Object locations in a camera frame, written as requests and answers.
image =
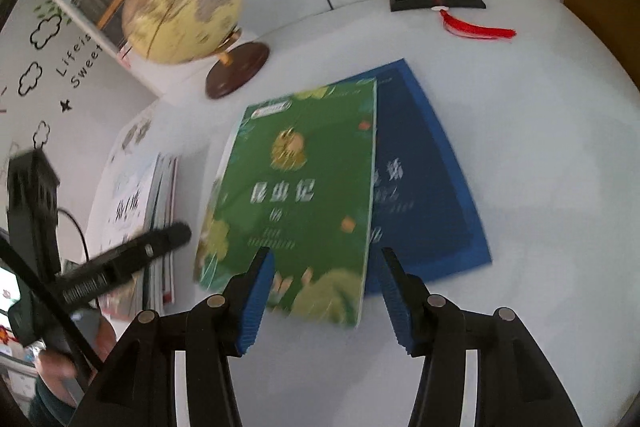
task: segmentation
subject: dark green sleeve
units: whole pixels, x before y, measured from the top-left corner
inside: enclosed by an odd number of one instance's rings
[[[29,421],[36,427],[63,427],[76,410],[57,399],[38,377],[36,394],[29,405]]]

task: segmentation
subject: stand base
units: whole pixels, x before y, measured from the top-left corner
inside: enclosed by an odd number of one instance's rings
[[[486,8],[483,0],[389,0],[392,12],[446,6],[448,8]]]
[[[209,98],[222,98],[244,86],[260,71],[269,58],[269,47],[261,42],[247,42],[228,52],[231,64],[217,62],[207,74],[205,91]]]

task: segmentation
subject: metal screw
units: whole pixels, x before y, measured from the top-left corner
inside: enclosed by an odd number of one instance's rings
[[[220,306],[224,306],[226,302],[225,296],[216,294],[212,295],[207,299],[207,306],[209,308],[220,308]]]
[[[156,312],[152,310],[145,310],[138,315],[138,321],[142,324],[149,324],[152,320],[155,320]]]
[[[427,303],[429,304],[429,306],[433,306],[434,308],[442,308],[447,303],[447,299],[442,295],[434,293],[432,295],[429,295],[429,297],[427,298]]]
[[[511,308],[500,308],[498,310],[498,316],[502,320],[509,322],[516,318],[516,314]]]

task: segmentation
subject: brown round base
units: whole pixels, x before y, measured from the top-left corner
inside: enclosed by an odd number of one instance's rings
[[[261,42],[247,42],[228,52],[231,64],[216,62],[207,75],[206,93],[217,99],[244,86],[260,71],[269,57],[269,47]]]

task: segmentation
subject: green book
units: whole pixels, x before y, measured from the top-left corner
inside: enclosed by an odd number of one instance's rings
[[[270,247],[271,308],[357,325],[375,130],[373,79],[248,107],[207,207],[196,255],[200,284],[221,292],[259,247]]]

